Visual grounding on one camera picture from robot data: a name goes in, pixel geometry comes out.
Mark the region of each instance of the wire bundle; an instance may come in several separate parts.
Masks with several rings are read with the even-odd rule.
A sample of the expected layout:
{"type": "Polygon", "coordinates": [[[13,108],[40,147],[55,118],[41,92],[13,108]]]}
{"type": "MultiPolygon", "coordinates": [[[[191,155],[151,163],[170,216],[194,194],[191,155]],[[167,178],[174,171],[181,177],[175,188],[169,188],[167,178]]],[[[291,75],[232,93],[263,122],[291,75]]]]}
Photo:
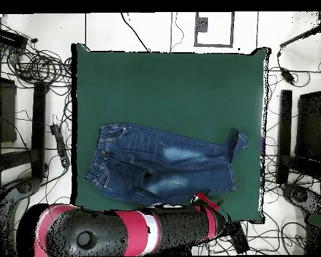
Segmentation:
{"type": "MultiPolygon", "coordinates": [[[[58,119],[55,114],[53,115],[53,117],[56,117],[57,120],[60,122],[60,131],[62,131],[62,126],[66,125],[67,127],[66,129],[71,132],[71,128],[69,127],[69,122],[71,122],[72,120],[72,99],[70,96],[71,95],[71,75],[72,75],[71,60],[72,59],[68,58],[67,60],[62,62],[62,59],[56,53],[51,52],[49,50],[38,50],[37,48],[35,48],[35,43],[37,42],[37,39],[32,39],[28,35],[19,33],[11,29],[10,27],[3,25],[2,23],[0,23],[0,26],[1,28],[2,26],[5,27],[7,31],[11,31],[13,33],[20,34],[28,38],[27,48],[24,51],[14,50],[13,48],[2,46],[0,44],[0,75],[7,74],[10,80],[11,80],[10,76],[15,76],[17,78],[17,81],[21,85],[21,86],[18,86],[18,88],[33,89],[33,86],[27,86],[27,84],[33,84],[34,82],[39,82],[39,81],[47,82],[50,87],[50,91],[57,94],[58,96],[64,97],[64,109],[63,109],[63,114],[61,119],[58,119]],[[2,71],[2,68],[1,68],[2,64],[7,64],[11,72],[7,73],[2,71]],[[66,88],[66,91],[60,94],[59,92],[56,92],[54,90],[56,88],[66,88]]],[[[16,113],[20,113],[20,112],[25,112],[27,119],[26,118],[15,118],[15,119],[32,121],[32,119],[29,117],[26,110],[21,110],[16,113]]],[[[17,129],[17,127],[15,127],[15,129],[19,133],[19,136],[24,144],[25,149],[28,150],[27,145],[23,140],[23,137],[21,136],[19,130],[17,129]]],[[[71,144],[69,144],[70,137],[71,135],[69,135],[68,138],[66,139],[66,149],[68,153],[70,153],[71,151],[71,144]]],[[[49,166],[53,158],[57,156],[58,155],[55,155],[50,159],[49,166]]],[[[39,203],[41,203],[45,198],[47,200],[47,196],[50,194],[52,189],[57,185],[60,178],[63,177],[67,172],[68,170],[65,169],[63,173],[61,173],[59,176],[49,180],[49,168],[48,168],[46,182],[41,184],[41,187],[45,185],[45,197],[42,200],[40,200],[39,203]],[[47,192],[47,185],[55,180],[56,180],[56,183],[47,192]]],[[[18,182],[19,181],[18,179],[19,177],[15,181],[12,181],[7,185],[18,182]]]]}

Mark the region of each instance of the blue denim jeans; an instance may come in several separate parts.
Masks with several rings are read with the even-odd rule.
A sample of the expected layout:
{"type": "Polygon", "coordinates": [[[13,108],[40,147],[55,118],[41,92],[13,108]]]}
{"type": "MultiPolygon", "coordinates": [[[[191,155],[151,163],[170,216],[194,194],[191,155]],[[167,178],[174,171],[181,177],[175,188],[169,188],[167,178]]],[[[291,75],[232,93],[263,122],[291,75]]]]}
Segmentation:
{"type": "Polygon", "coordinates": [[[246,146],[241,131],[216,145],[130,123],[106,124],[86,179],[119,201],[188,201],[198,192],[236,190],[232,160],[246,146]]]}

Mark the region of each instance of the power adapter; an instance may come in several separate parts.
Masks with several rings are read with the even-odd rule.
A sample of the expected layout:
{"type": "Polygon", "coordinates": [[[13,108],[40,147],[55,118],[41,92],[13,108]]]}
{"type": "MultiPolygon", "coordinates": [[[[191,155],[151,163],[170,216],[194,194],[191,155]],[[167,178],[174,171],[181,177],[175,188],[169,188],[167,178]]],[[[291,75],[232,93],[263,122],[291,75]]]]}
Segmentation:
{"type": "Polygon", "coordinates": [[[284,68],[280,68],[280,70],[281,70],[281,75],[284,78],[284,80],[286,82],[288,82],[289,84],[293,85],[294,84],[294,77],[289,72],[289,70],[284,69],[284,68]]]}

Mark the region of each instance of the black post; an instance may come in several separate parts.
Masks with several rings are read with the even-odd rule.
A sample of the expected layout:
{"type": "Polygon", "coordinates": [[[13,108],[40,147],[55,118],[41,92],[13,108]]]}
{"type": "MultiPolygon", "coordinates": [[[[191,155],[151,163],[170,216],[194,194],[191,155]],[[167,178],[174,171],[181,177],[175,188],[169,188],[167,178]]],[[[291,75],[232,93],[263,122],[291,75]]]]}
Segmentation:
{"type": "Polygon", "coordinates": [[[38,152],[38,160],[31,164],[32,177],[43,179],[45,148],[45,96],[49,87],[45,82],[36,82],[33,91],[33,118],[31,148],[38,152]]]}
{"type": "Polygon", "coordinates": [[[292,138],[292,91],[282,90],[280,96],[280,121],[278,125],[278,166],[276,183],[288,182],[289,168],[284,165],[282,156],[290,156],[292,138]]]}

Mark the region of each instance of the black stand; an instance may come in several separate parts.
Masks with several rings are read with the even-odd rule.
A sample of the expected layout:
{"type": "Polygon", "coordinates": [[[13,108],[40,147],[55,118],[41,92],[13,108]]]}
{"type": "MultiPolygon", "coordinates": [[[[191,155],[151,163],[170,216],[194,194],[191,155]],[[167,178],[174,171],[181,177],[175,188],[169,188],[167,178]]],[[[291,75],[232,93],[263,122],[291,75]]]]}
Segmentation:
{"type": "MultiPolygon", "coordinates": [[[[321,12],[318,12],[318,19],[321,21],[321,12]]],[[[310,37],[312,35],[316,35],[317,33],[321,33],[321,22],[317,27],[314,27],[314,28],[310,29],[309,31],[301,33],[300,35],[297,35],[296,37],[293,37],[292,39],[289,39],[286,42],[280,44],[280,47],[283,48],[284,46],[287,46],[288,44],[292,44],[296,40],[310,37]]]]}
{"type": "Polygon", "coordinates": [[[32,177],[20,179],[15,185],[0,187],[0,255],[16,256],[14,241],[15,212],[22,199],[39,190],[46,170],[45,148],[45,96],[49,90],[45,82],[36,82],[33,92],[33,120],[31,150],[0,155],[0,172],[31,163],[32,177]]]}

